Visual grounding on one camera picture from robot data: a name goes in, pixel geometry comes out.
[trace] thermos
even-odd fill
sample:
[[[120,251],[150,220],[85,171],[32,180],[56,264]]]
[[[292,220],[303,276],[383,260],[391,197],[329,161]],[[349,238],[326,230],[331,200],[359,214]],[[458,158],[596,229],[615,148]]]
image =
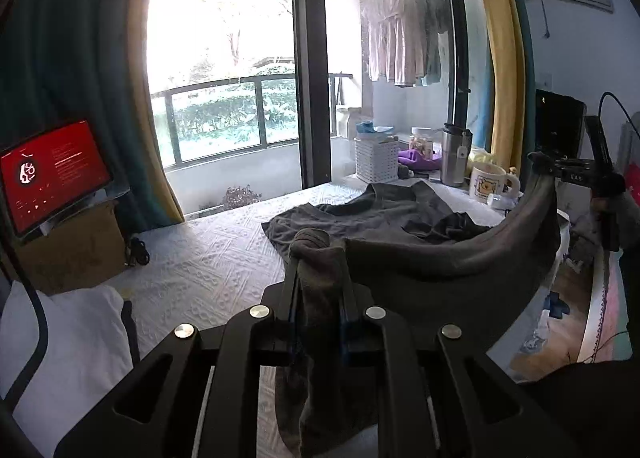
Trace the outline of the thermos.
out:
[[[442,170],[440,181],[444,185],[459,187],[465,183],[466,160],[471,150],[470,130],[454,124],[445,124],[442,130]]]

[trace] wooden floor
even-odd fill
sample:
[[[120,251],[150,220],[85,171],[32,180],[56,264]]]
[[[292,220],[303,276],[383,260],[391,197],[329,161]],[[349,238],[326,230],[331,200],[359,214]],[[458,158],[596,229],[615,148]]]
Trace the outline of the wooden floor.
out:
[[[593,267],[576,274],[566,263],[558,270],[551,290],[560,294],[571,309],[562,319],[549,318],[549,338],[539,353],[518,354],[511,368],[527,380],[539,380],[562,366],[575,362],[580,352],[591,301]]]

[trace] purple cloth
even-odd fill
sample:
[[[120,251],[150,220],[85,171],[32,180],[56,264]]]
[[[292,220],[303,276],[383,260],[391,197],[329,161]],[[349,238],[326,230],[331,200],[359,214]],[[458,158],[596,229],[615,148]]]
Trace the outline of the purple cloth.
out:
[[[407,149],[398,153],[398,162],[412,171],[434,171],[442,166],[439,153],[433,153],[433,158],[427,160],[417,149]]]

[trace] white lid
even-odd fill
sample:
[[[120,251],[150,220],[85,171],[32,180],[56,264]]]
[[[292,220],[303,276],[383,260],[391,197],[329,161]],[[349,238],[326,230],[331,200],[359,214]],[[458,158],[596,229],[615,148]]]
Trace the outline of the white lid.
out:
[[[418,136],[431,136],[431,128],[411,128],[411,134]]]

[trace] white pillow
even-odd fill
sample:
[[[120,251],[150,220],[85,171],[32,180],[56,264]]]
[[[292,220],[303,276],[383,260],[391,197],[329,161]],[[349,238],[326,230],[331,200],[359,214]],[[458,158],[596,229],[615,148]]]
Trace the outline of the white pillow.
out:
[[[38,292],[49,345],[14,411],[14,419],[45,457],[133,368],[120,318],[123,300],[106,285],[47,297]],[[20,282],[0,317],[0,396],[4,398],[38,341],[38,322]]]

